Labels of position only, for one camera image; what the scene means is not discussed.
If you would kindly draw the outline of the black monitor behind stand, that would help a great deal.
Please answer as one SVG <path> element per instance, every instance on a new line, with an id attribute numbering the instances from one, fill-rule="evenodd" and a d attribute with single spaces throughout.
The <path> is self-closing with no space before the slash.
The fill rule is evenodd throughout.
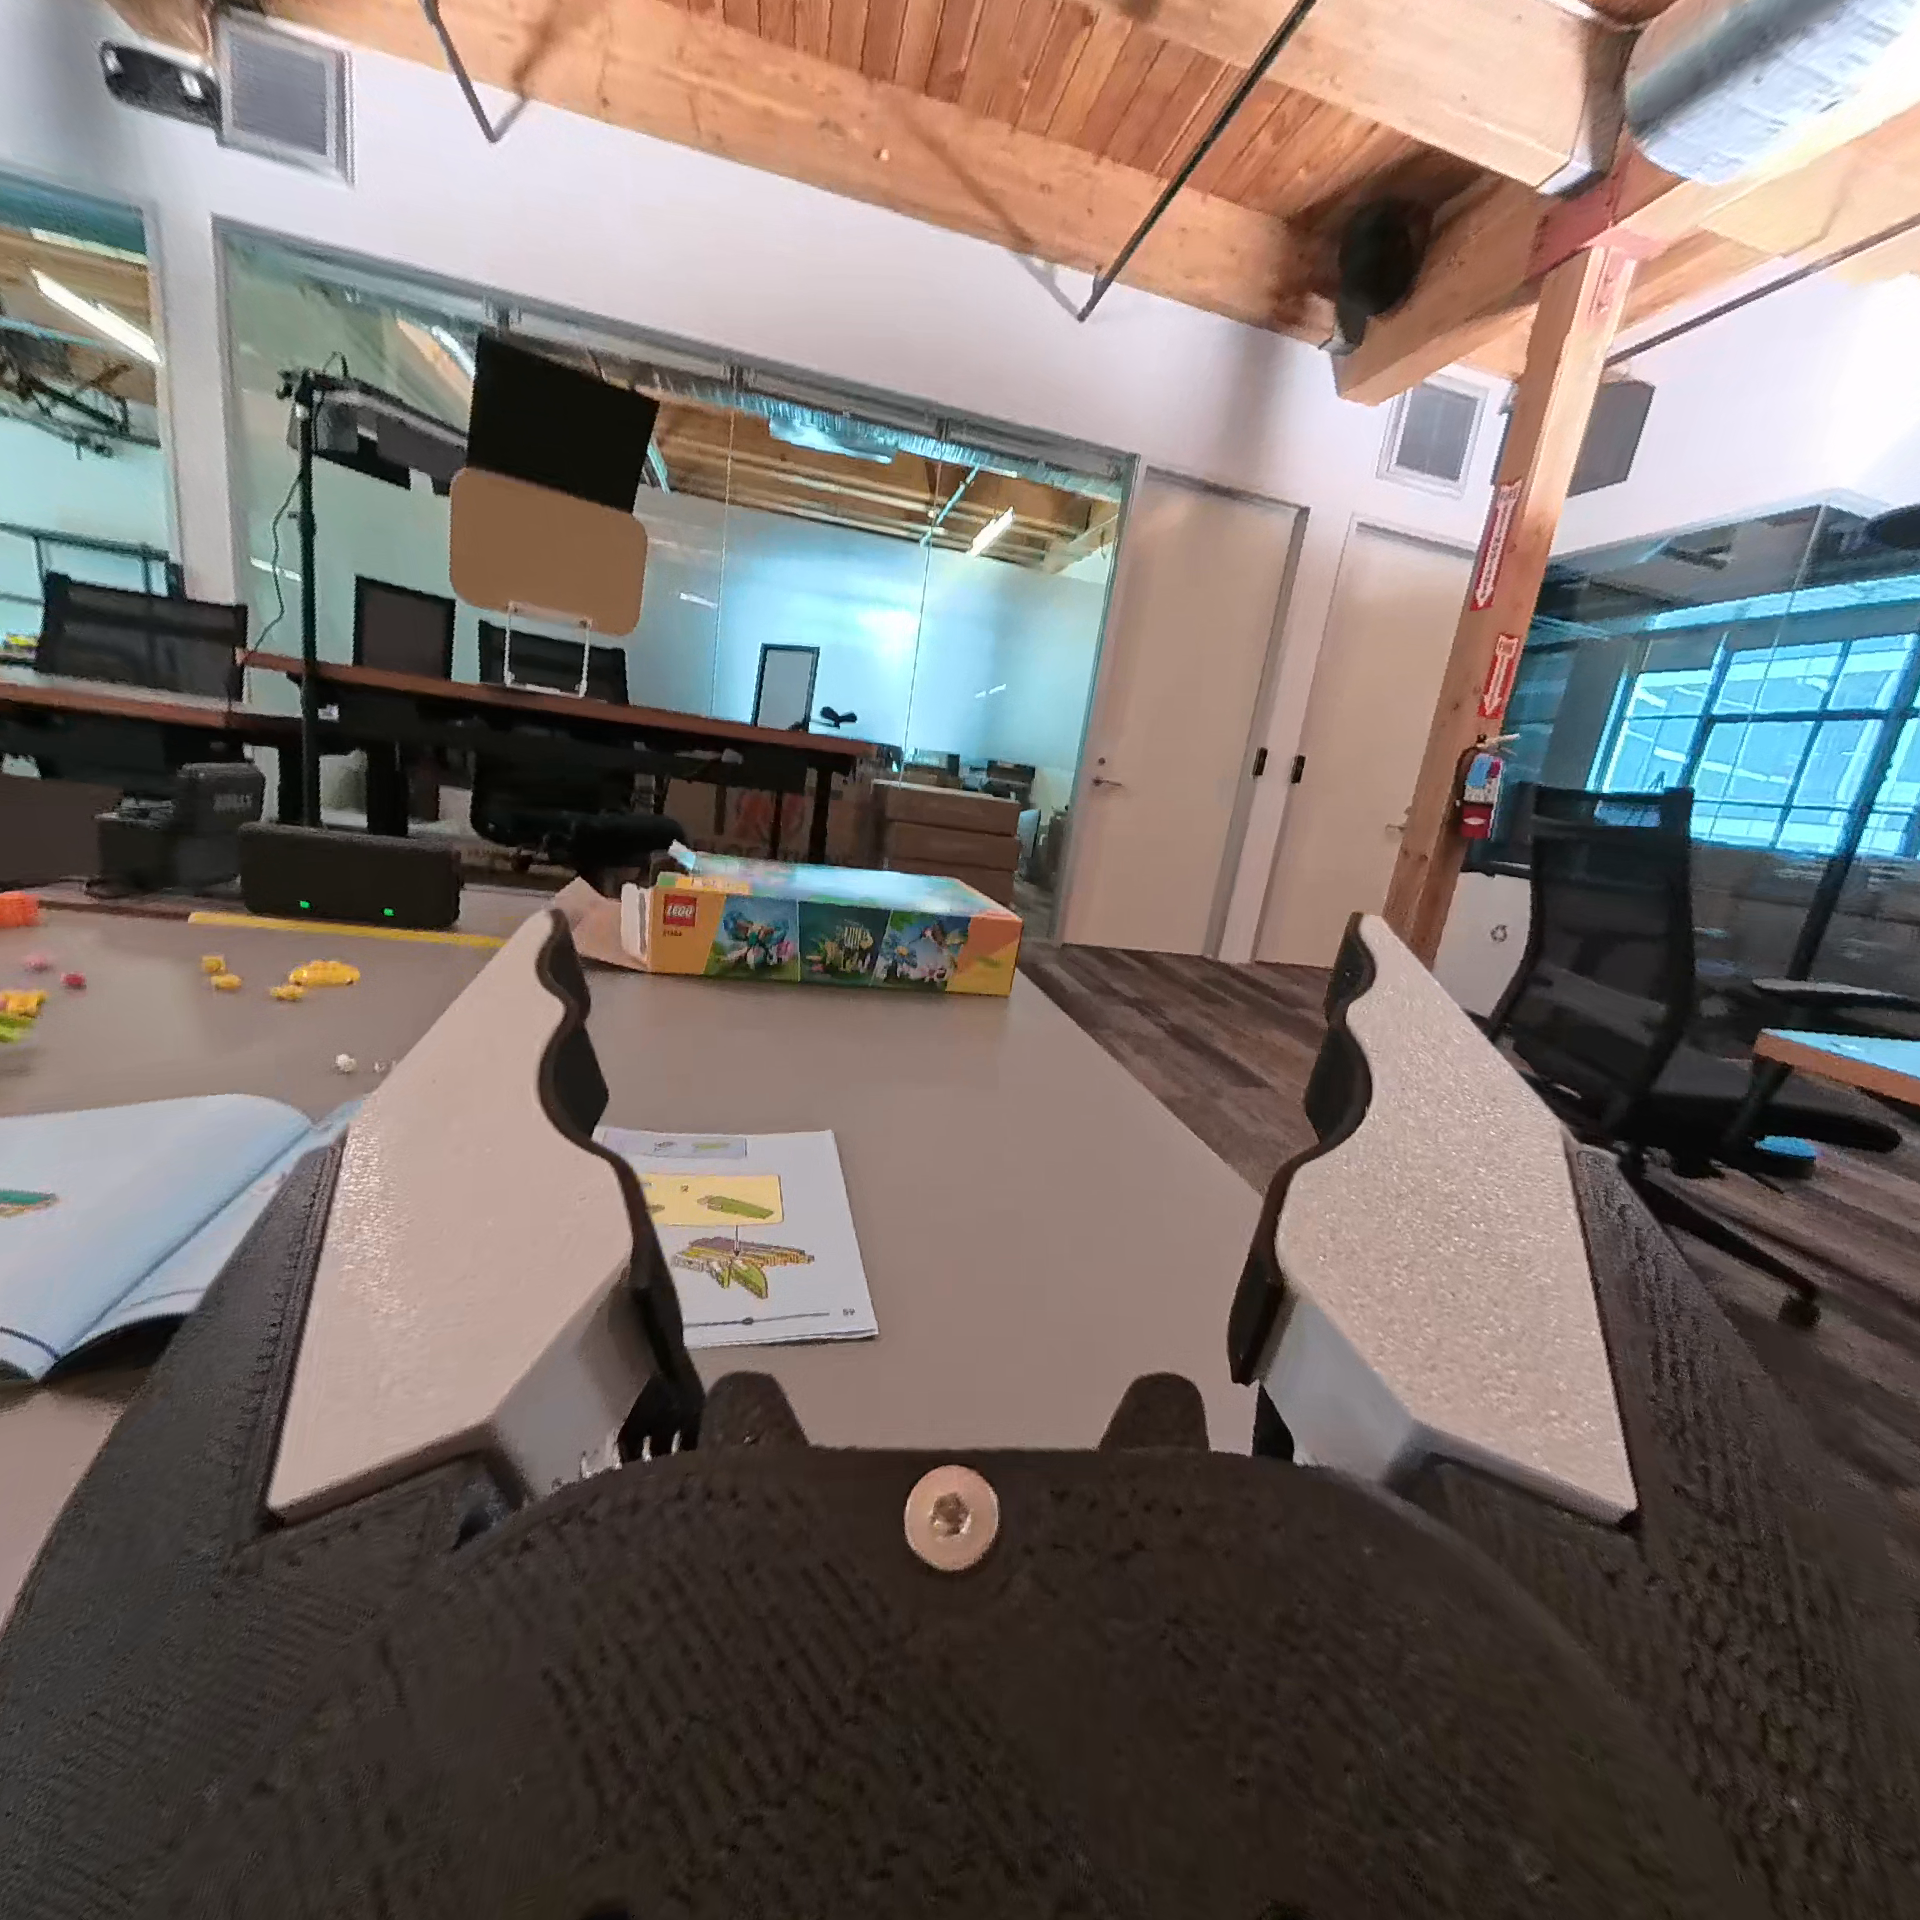
<path id="1" fill-rule="evenodd" d="M 489 687 L 500 687 L 500 624 L 480 621 L 477 623 L 477 682 Z M 516 675 L 526 679 L 541 682 L 545 688 L 560 687 L 561 690 L 543 690 L 572 698 L 573 679 L 577 672 L 577 653 L 569 639 L 555 634 L 541 634 L 540 640 L 520 653 L 520 642 L 515 645 L 515 669 Z M 621 648 L 609 642 L 592 642 L 592 672 L 587 682 L 585 699 L 600 703 L 600 705 L 625 705 L 628 703 L 628 659 Z"/>

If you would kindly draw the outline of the black light stand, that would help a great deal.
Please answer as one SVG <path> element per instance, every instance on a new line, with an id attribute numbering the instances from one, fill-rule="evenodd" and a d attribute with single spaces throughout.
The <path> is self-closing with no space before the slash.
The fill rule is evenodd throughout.
<path id="1" fill-rule="evenodd" d="M 299 559 L 299 825 L 317 831 L 323 821 L 320 779 L 320 577 L 317 577 L 317 507 L 315 465 L 320 455 L 320 422 L 328 399 L 339 392 L 335 376 L 323 368 L 285 370 L 284 399 L 293 410 L 295 430 L 295 533 Z"/>

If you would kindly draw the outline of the square wall vent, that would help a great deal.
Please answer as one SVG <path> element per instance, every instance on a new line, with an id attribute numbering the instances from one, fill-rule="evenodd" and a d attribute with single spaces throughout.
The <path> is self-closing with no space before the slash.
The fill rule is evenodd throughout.
<path id="1" fill-rule="evenodd" d="M 1489 394 L 1479 382 L 1429 377 L 1390 406 L 1379 459 L 1388 485 L 1461 496 Z"/>

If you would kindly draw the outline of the black power station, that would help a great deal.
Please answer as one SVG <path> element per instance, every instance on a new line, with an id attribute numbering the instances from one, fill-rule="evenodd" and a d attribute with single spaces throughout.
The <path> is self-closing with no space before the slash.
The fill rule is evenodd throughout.
<path id="1" fill-rule="evenodd" d="M 239 896 L 257 919 L 451 931 L 461 918 L 461 863 L 451 847 L 247 823 L 236 850 Z"/>

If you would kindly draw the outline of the colourful lego set box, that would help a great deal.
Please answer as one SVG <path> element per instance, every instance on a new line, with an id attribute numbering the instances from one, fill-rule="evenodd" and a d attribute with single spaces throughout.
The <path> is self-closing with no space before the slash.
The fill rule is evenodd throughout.
<path id="1" fill-rule="evenodd" d="M 673 847 L 646 887 L 555 895 L 577 954 L 652 976 L 915 995 L 1011 995 L 1019 915 L 940 875 L 808 867 Z"/>

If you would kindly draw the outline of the silver air duct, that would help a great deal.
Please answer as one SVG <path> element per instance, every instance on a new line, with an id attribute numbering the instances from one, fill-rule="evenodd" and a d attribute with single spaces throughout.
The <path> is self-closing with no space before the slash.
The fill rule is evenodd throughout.
<path id="1" fill-rule="evenodd" d="M 1915 106 L 1915 3 L 1676 3 L 1635 40 L 1623 134 L 1672 178 L 1731 185 Z"/>

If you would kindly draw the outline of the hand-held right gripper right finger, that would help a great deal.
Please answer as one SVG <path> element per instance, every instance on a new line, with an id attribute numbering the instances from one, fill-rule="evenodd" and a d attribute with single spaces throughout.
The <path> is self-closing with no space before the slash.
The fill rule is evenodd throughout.
<path id="1" fill-rule="evenodd" d="M 1264 1191 L 1228 1325 L 1254 1448 L 1629 1521 L 1568 1131 L 1381 918 L 1342 935 L 1302 1105 L 1311 1142 Z"/>

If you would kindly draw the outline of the tan rounded board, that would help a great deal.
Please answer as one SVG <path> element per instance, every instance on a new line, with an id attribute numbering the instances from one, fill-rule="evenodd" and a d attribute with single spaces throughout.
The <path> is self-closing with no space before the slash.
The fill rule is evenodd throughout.
<path id="1" fill-rule="evenodd" d="M 614 513 L 486 469 L 447 488 L 447 579 L 492 613 L 549 617 L 621 640 L 639 624 L 648 535 Z"/>

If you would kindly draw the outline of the black wall speaker box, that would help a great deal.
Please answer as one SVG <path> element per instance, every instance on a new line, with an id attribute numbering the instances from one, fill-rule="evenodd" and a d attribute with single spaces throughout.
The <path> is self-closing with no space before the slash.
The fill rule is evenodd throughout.
<path id="1" fill-rule="evenodd" d="M 1571 498 L 1614 489 L 1629 479 L 1655 394 L 1641 377 L 1601 381 L 1568 480 Z"/>

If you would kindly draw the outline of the blue top table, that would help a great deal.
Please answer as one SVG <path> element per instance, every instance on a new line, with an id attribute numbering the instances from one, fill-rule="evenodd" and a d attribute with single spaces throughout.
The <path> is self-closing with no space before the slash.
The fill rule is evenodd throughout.
<path id="1" fill-rule="evenodd" d="M 1807 1029 L 1764 1029 L 1755 1062 L 1807 1073 L 1840 1088 L 1918 1110 L 1918 1041 L 1853 1038 Z"/>

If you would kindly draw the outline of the black square panel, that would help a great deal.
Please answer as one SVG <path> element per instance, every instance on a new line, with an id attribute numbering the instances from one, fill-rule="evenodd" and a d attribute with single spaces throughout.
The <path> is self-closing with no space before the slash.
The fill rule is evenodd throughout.
<path id="1" fill-rule="evenodd" d="M 633 515 L 659 400 L 499 334 L 472 350 L 463 467 Z"/>

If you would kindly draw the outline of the stack of cardboard boxes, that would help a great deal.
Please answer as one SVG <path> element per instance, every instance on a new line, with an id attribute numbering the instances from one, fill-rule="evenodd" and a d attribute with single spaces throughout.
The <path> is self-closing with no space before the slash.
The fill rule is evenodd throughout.
<path id="1" fill-rule="evenodd" d="M 1013 905 L 1022 863 L 1024 810 L 980 791 L 876 783 L 871 863 L 889 873 L 960 880 Z"/>

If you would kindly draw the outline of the paned window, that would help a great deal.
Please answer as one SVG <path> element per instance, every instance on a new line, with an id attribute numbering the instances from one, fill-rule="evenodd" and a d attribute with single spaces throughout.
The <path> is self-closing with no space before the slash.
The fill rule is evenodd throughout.
<path id="1" fill-rule="evenodd" d="M 1591 760 L 1606 793 L 1685 787 L 1693 840 L 1915 858 L 1915 635 L 1643 640 Z"/>

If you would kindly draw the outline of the narrow black monitor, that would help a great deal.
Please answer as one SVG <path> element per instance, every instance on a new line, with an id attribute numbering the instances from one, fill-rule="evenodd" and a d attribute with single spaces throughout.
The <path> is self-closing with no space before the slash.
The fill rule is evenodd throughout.
<path id="1" fill-rule="evenodd" d="M 453 677 L 456 607 L 447 595 L 355 579 L 351 666 L 424 682 Z"/>

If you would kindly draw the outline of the wooden desk with monitor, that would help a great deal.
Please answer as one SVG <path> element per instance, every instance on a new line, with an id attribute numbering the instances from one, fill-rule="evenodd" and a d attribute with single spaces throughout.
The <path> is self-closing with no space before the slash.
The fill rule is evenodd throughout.
<path id="1" fill-rule="evenodd" d="M 1 754 L 38 777 L 111 787 L 157 800 L 188 765 L 275 754 L 276 776 L 299 789 L 299 723 L 189 694 L 103 682 L 5 675 Z"/>

